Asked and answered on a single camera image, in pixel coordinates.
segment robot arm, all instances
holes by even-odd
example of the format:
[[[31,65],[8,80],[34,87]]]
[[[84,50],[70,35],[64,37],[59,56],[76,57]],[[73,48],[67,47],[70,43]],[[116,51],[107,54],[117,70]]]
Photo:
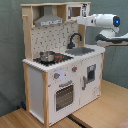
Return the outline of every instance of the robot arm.
[[[104,29],[96,36],[97,45],[106,47],[113,45],[128,45],[128,34],[115,37],[119,32],[120,18],[112,14],[93,14],[88,17],[77,19],[78,24],[103,27]]]

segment white toy kitchen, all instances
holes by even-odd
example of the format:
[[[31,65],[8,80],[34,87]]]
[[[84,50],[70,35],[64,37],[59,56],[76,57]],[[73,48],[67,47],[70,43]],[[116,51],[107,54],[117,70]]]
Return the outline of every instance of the white toy kitchen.
[[[85,44],[90,2],[22,4],[26,107],[49,127],[101,95],[105,49]],[[41,52],[56,59],[43,62]]]

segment wall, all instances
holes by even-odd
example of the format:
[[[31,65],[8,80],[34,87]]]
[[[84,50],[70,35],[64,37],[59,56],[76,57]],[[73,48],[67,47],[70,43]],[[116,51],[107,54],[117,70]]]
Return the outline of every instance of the wall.
[[[127,33],[127,0],[89,0],[91,12],[113,13],[121,18],[120,32]],[[66,0],[0,0],[0,116],[16,109],[25,101],[22,59],[24,41],[20,4],[42,2],[69,2]],[[86,43],[95,44],[94,38],[100,32],[98,28],[87,28]],[[128,48],[106,48],[103,78],[128,88]]]

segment burner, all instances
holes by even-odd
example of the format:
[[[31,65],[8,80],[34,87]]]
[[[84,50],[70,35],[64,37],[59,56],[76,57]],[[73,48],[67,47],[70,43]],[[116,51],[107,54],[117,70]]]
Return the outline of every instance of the burner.
[[[48,66],[52,66],[52,65],[55,65],[55,64],[58,64],[58,63],[65,62],[67,60],[73,59],[73,57],[70,57],[70,56],[67,56],[67,55],[63,55],[63,54],[61,54],[61,55],[62,55],[62,60],[61,61],[43,62],[43,61],[41,61],[40,58],[36,58],[36,59],[34,59],[34,62],[40,63],[40,64],[48,67]]]

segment table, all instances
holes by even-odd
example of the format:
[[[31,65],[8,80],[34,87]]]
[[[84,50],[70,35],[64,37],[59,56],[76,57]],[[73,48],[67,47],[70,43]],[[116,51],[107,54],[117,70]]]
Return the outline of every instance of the table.
[[[128,118],[128,89],[102,80],[101,97],[71,117],[87,128],[115,128]]]
[[[0,118],[0,128],[44,128],[37,119],[23,109],[16,110]],[[64,118],[50,128],[81,128],[69,118]]]

